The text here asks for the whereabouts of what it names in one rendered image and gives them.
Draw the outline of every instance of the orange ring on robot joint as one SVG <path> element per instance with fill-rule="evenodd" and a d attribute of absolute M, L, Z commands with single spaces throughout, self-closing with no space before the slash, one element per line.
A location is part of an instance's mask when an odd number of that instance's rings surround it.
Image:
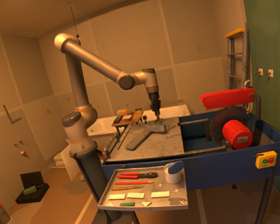
<path fill-rule="evenodd" d="M 116 83 L 117 83 L 117 81 L 119 80 L 119 78 L 120 78 L 120 76 L 121 76 L 121 74 L 123 73 L 124 71 L 121 71 L 121 73 L 117 76 L 117 79 L 116 79 Z"/>
<path fill-rule="evenodd" d="M 81 138 L 81 139 L 77 140 L 77 141 L 73 141 L 73 142 L 71 142 L 71 141 L 70 141 L 70 143 L 77 143 L 77 142 L 80 142 L 80 141 L 82 141 L 82 140 L 86 139 L 87 137 L 88 137 L 88 135 L 87 135 L 87 136 L 85 136 L 84 138 Z"/>
<path fill-rule="evenodd" d="M 83 112 L 83 111 L 86 111 L 86 110 L 90 110 L 91 108 L 93 108 L 93 107 L 91 106 L 91 107 L 88 107 L 88 108 L 83 109 L 83 110 L 75 110 L 75 112 Z"/>
<path fill-rule="evenodd" d="M 70 36 L 65 37 L 65 38 L 60 42 L 60 44 L 59 44 L 59 50 L 60 50 L 60 52 L 61 52 L 61 46 L 62 46 L 62 44 L 64 43 L 64 41 L 65 41 L 66 39 L 69 39 L 69 38 L 71 38 L 71 37 L 70 37 Z"/>
<path fill-rule="evenodd" d="M 141 72 L 139 72 L 139 79 L 140 79 L 140 83 L 143 84 L 142 79 L 141 79 Z"/>
<path fill-rule="evenodd" d="M 145 88 L 148 88 L 148 87 L 153 87 L 153 86 L 157 86 L 158 84 L 153 84 L 153 85 L 150 85 L 150 86 L 145 86 Z"/>
<path fill-rule="evenodd" d="M 89 119 L 88 119 L 88 117 L 84 114 L 84 113 L 81 113 L 86 119 L 87 119 L 87 121 L 88 121 L 88 125 L 90 125 L 90 122 L 89 122 Z"/>

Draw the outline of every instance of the motor label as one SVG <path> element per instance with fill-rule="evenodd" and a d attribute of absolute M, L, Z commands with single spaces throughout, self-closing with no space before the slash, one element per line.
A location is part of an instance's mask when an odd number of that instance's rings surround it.
<path fill-rule="evenodd" d="M 238 143 L 244 143 L 244 142 L 247 142 L 247 139 L 248 137 L 245 136 L 245 137 L 241 137 L 241 138 L 238 138 Z"/>

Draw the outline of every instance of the circular saw blade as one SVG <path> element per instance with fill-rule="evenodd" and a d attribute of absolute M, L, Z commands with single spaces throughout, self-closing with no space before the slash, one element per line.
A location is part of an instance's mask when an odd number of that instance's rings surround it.
<path fill-rule="evenodd" d="M 250 126 L 249 116 L 247 111 L 241 106 L 225 107 L 219 110 L 211 119 L 209 132 L 211 138 L 221 145 L 221 140 L 224 139 L 223 127 L 230 120 L 237 120 L 243 123 L 247 128 Z"/>

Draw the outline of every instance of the red motor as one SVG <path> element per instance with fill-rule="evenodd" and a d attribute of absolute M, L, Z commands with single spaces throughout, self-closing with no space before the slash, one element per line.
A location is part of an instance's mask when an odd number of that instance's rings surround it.
<path fill-rule="evenodd" d="M 223 135 L 233 149 L 248 148 L 253 141 L 253 134 L 240 121 L 228 121 L 223 127 Z"/>

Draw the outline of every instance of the black box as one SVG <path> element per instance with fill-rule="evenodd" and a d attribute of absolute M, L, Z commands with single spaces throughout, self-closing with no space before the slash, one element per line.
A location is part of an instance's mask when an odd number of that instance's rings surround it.
<path fill-rule="evenodd" d="M 49 185 L 43 182 L 42 173 L 38 171 L 33 173 L 21 174 L 20 176 L 22 179 L 24 189 L 30 188 L 32 186 L 40 186 L 40 185 L 44 185 L 44 186 L 38 188 L 36 192 L 29 195 L 24 195 L 24 193 L 21 192 L 18 198 L 16 198 L 15 200 L 16 203 L 24 204 L 24 203 L 40 202 L 49 189 Z"/>

